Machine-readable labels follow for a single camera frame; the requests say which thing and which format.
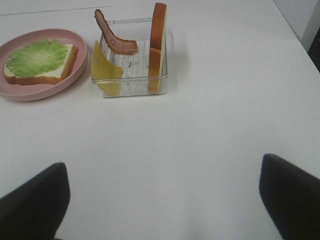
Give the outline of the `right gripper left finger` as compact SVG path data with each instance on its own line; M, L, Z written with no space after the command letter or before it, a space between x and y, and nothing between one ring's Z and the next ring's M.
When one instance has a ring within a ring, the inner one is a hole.
M71 198L67 167L56 162L0 199L2 240L53 240Z

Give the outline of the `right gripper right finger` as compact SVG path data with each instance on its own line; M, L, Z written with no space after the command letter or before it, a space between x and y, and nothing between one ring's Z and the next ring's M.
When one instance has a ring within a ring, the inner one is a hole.
M262 158L259 194L284 240L320 238L320 180L271 153Z

